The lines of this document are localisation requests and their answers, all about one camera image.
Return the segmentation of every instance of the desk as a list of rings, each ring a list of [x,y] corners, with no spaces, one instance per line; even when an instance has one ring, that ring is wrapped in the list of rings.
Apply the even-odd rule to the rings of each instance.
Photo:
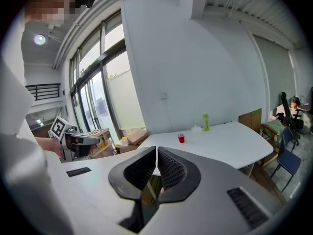
[[[261,135],[238,122],[213,126],[209,132],[182,133],[185,143],[179,143],[177,132],[171,132],[150,135],[139,148],[169,147],[215,159],[236,169],[252,165],[273,152],[273,147]],[[154,175],[160,176],[157,167]]]

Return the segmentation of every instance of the floor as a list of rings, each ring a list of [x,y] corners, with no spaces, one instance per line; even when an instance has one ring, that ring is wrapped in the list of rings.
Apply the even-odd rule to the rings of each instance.
[[[254,180],[264,189],[266,189],[277,200],[277,202],[281,204],[281,206],[285,206],[287,204],[286,199],[284,198],[276,184],[258,163],[254,164],[250,179]]]
[[[297,193],[300,192],[301,188],[304,186],[304,182],[306,178],[310,174],[310,170],[312,169],[313,165],[313,136],[308,135],[301,135],[301,139],[299,140],[299,146],[296,146],[293,150],[293,153],[301,158],[301,165],[294,175],[293,179],[287,186],[287,188],[283,191],[283,196],[288,201],[292,199]],[[292,144],[289,143],[288,149],[291,151]],[[267,166],[264,167],[264,171],[271,176],[274,170],[278,165],[277,160],[271,162]],[[290,174],[284,170],[282,167],[274,174],[272,180],[277,185],[277,187],[282,190],[286,185],[287,181],[290,178]]]

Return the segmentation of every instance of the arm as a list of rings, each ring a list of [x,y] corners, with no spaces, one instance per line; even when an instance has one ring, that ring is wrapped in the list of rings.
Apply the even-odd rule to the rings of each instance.
[[[59,140],[57,139],[47,139],[47,138],[36,138],[36,141],[38,145],[42,148],[44,151],[53,151],[55,152],[59,157],[63,156],[63,150],[60,145]]]

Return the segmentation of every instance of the ceiling light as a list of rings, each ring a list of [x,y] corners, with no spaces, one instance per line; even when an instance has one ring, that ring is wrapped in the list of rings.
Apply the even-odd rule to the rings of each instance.
[[[38,45],[43,45],[45,43],[45,37],[43,35],[37,35],[34,38],[34,42]]]

